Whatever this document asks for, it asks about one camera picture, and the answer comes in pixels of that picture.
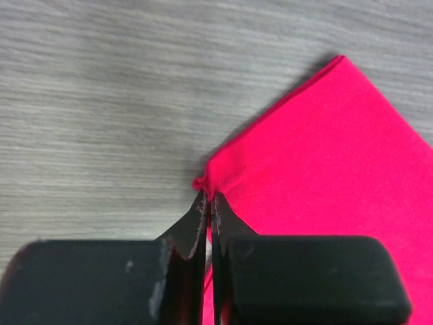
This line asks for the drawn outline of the magenta red t shirt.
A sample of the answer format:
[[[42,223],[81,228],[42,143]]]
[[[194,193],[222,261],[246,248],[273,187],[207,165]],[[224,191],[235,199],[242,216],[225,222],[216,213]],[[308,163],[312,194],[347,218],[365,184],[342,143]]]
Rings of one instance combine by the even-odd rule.
[[[432,323],[432,148],[345,56],[220,148],[192,186],[267,235],[367,235]]]

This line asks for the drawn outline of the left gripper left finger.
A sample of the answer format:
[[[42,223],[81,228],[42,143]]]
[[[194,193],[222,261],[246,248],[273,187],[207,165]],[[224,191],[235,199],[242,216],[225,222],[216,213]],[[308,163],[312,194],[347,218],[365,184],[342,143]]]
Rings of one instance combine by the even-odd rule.
[[[2,324],[201,324],[207,197],[155,240],[35,240],[1,278]]]

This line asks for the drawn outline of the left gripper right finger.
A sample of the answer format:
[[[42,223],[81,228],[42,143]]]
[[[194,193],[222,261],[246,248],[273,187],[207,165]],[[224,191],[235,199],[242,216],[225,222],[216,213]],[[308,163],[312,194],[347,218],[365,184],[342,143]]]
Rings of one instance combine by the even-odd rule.
[[[412,305],[389,252],[368,236],[257,234],[210,204],[216,324],[404,324]]]

